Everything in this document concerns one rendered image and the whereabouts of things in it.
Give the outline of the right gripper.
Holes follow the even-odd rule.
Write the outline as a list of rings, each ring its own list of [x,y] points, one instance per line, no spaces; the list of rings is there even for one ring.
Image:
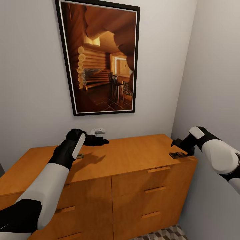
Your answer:
[[[195,147],[194,146],[189,146],[186,142],[185,139],[181,140],[181,139],[177,139],[177,140],[173,140],[171,147],[173,145],[176,145],[177,147],[181,148],[182,150],[184,150],[185,152],[187,152],[186,157],[187,156],[192,156],[192,154],[194,153]]]

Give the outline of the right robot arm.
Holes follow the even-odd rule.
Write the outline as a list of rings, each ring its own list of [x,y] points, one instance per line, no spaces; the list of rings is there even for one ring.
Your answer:
[[[181,140],[173,140],[176,145],[192,156],[197,146],[207,158],[211,169],[225,178],[240,195],[240,152],[203,127],[192,127],[189,135]]]

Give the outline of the mousetrap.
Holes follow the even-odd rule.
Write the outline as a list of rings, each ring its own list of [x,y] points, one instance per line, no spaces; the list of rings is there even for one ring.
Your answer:
[[[76,159],[80,159],[84,157],[84,153],[78,154]]]
[[[183,152],[170,153],[169,155],[170,155],[173,159],[186,157],[186,155],[185,155]]]

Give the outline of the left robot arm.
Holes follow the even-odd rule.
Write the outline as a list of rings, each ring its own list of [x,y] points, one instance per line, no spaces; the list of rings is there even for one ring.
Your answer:
[[[0,211],[0,240],[27,240],[48,225],[81,147],[109,144],[97,137],[105,133],[103,128],[92,129],[90,135],[74,128],[67,133],[66,140],[55,148],[48,164],[15,204]]]

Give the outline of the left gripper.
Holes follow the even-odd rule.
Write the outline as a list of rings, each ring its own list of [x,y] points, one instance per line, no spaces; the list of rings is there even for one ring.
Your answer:
[[[88,146],[102,146],[103,144],[109,144],[109,141],[103,139],[103,137],[91,136],[91,142]]]

